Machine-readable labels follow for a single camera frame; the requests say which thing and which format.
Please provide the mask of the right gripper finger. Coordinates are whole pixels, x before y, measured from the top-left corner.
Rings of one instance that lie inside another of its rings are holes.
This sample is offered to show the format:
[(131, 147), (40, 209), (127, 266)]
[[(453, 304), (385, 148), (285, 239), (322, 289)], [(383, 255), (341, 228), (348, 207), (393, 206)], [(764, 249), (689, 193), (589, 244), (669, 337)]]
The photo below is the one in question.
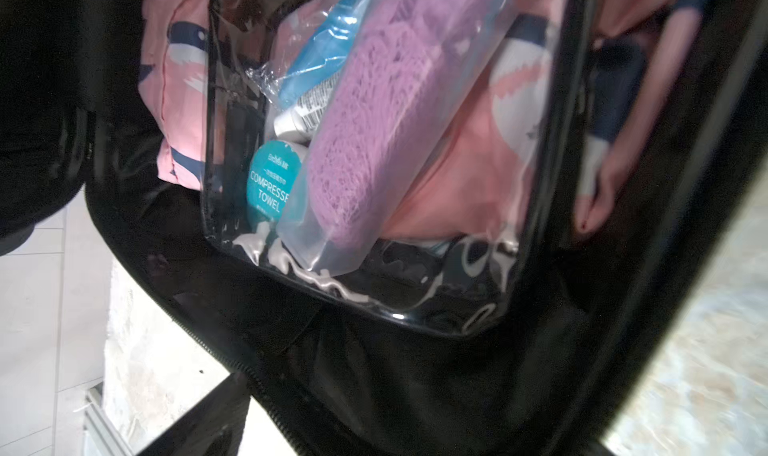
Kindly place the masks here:
[(232, 373), (139, 455), (237, 455), (250, 399), (247, 377)]

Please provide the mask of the clear black-trimmed toiletry pouch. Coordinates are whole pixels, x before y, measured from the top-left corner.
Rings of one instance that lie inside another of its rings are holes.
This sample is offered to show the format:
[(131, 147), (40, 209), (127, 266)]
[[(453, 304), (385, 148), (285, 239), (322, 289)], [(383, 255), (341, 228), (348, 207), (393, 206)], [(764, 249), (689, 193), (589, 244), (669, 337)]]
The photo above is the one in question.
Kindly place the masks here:
[(524, 217), (496, 235), (387, 239), (384, 228), (518, 19), (516, 0), (271, 0), (266, 46), (210, 50), (205, 237), (316, 298), (461, 338), (511, 306), (569, 138), (595, 0), (564, 0)]

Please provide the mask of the blue hard-shell suitcase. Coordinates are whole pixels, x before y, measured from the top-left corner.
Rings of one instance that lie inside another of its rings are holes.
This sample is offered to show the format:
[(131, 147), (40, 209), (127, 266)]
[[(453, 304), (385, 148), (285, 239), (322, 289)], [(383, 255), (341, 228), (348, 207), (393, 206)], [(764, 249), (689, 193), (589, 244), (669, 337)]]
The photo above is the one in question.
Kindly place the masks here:
[[(232, 373), (301, 455), (571, 455), (597, 446), (767, 152), (767, 0), (709, 0), (649, 139), (594, 233), (573, 216), (596, 27), (542, 243), (505, 316), (422, 333), (322, 300), (217, 249), (202, 185), (160, 179), (139, 93), (143, 0), (1, 0), (1, 246), (77, 193), (139, 286)], [(209, 0), (252, 61), (271, 0)]]

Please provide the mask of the pink navy patterned garment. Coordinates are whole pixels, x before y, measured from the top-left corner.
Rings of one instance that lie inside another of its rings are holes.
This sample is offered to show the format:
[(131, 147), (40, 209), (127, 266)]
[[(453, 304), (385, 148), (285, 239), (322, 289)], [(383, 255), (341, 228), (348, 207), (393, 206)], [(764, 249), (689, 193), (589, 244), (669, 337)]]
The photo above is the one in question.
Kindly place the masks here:
[[(596, 232), (639, 160), (709, 0), (600, 0), (593, 106), (574, 207)], [(164, 139), (163, 181), (199, 190), (205, 156), (209, 0), (143, 0), (138, 89)], [(384, 228), (387, 239), (496, 235), (524, 217), (564, 0), (516, 0), (518, 19)]]

